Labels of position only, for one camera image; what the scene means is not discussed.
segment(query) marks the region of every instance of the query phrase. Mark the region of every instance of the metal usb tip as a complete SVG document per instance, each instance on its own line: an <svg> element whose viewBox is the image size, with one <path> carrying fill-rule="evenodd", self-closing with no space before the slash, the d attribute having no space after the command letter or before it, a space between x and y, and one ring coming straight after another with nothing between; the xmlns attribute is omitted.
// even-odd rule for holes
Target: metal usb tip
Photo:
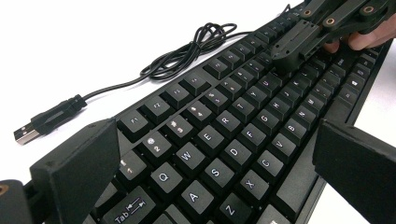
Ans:
<svg viewBox="0 0 396 224"><path fill-rule="evenodd" d="M28 123L14 132L15 141L21 145L25 145L39 135L40 133L34 129L32 123Z"/></svg>

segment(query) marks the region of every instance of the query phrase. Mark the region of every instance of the space bar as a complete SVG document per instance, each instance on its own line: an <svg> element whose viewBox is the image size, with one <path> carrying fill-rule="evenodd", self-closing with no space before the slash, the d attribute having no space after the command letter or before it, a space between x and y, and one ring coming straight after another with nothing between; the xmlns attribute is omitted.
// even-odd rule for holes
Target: space bar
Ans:
<svg viewBox="0 0 396 224"><path fill-rule="evenodd" d="M325 119L346 121L351 109L339 99L332 102ZM282 186L272 198L273 203L289 220L295 221L308 197L316 179L315 166L312 163L318 130L315 130L303 153L294 164Z"/></svg>

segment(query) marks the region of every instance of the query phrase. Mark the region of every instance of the black keyboard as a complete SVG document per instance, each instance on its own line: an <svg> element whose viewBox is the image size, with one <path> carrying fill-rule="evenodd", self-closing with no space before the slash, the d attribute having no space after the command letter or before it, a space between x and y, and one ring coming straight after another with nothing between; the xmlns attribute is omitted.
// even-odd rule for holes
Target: black keyboard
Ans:
<svg viewBox="0 0 396 224"><path fill-rule="evenodd" d="M305 223L318 121L353 123L390 46L276 72L280 15L115 116L120 170L84 223Z"/></svg>

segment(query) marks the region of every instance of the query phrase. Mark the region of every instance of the brass screw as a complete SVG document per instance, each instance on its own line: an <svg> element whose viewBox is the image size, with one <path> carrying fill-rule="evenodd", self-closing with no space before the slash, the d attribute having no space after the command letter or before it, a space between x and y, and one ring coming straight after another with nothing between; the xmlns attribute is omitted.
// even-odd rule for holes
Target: brass screw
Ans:
<svg viewBox="0 0 396 224"><path fill-rule="evenodd" d="M335 20L333 18L327 19L326 20L326 24L331 25L335 22Z"/></svg>
<svg viewBox="0 0 396 224"><path fill-rule="evenodd" d="M8 191L8 185L0 185L0 196Z"/></svg>
<svg viewBox="0 0 396 224"><path fill-rule="evenodd" d="M370 12L372 12L372 11L374 11L374 8L373 8L373 7L365 7L365 8L363 9L363 12L365 12L365 13L370 13Z"/></svg>

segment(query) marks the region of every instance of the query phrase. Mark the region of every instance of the black cable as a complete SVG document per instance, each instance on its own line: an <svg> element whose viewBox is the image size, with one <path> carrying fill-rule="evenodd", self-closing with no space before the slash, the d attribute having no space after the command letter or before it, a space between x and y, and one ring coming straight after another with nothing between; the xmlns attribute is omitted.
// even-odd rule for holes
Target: black cable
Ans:
<svg viewBox="0 0 396 224"><path fill-rule="evenodd" d="M165 80L174 77L182 70L190 66L192 62L195 61L199 56L218 49L225 43L227 39L238 35L247 35L251 33L242 32L234 35L228 35L235 29L236 24L233 23L218 25L209 22L205 26L200 27L195 32L194 39L189 44L186 44L174 51L165 53L154 60L149 66L145 67L140 72L139 78L91 92L82 98L86 101L95 95L134 85L148 77L153 80Z"/></svg>

